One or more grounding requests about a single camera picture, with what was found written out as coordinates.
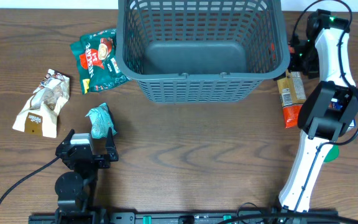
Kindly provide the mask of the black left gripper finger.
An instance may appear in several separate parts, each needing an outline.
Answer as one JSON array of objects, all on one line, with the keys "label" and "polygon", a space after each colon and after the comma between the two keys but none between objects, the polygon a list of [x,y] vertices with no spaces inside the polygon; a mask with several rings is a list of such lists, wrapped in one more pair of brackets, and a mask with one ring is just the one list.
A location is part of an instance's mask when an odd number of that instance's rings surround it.
[{"label": "black left gripper finger", "polygon": [[116,154],[116,146],[113,140],[113,130],[112,128],[108,129],[108,134],[106,137],[105,148],[108,154]]},{"label": "black left gripper finger", "polygon": [[71,129],[70,132],[68,133],[68,135],[66,136],[66,138],[64,139],[64,143],[65,144],[69,144],[73,135],[75,133],[75,130],[74,129]]}]

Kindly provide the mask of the orange tan noodle packet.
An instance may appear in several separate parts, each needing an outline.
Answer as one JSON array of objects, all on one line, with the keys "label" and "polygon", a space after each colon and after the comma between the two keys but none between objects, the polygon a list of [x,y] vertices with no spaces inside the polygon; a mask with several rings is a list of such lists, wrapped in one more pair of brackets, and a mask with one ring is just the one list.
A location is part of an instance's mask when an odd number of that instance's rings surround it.
[{"label": "orange tan noodle packet", "polygon": [[298,124],[301,107],[306,101],[301,72],[286,70],[275,81],[280,94],[285,128],[295,127]]}]

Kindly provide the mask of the blue tissue pack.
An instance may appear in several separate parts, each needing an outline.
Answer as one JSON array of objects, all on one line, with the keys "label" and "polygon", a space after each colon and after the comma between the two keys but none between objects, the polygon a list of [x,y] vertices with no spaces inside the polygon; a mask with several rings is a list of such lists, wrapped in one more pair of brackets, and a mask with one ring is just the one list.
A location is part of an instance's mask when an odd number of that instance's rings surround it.
[{"label": "blue tissue pack", "polygon": [[356,126],[356,121],[353,119],[349,125],[350,128],[354,128]]}]

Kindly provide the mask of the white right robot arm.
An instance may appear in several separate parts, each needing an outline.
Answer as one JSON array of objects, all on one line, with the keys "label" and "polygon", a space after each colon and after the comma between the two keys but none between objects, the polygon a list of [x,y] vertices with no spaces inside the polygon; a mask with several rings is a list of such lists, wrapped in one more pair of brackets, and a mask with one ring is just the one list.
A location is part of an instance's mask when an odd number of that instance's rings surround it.
[{"label": "white right robot arm", "polygon": [[307,212],[314,184],[324,160],[338,138],[346,134],[358,114],[358,88],[348,57],[351,21],[318,9],[307,19],[306,40],[292,35],[288,71],[319,78],[300,108],[300,144],[289,178],[279,193],[280,205]]}]

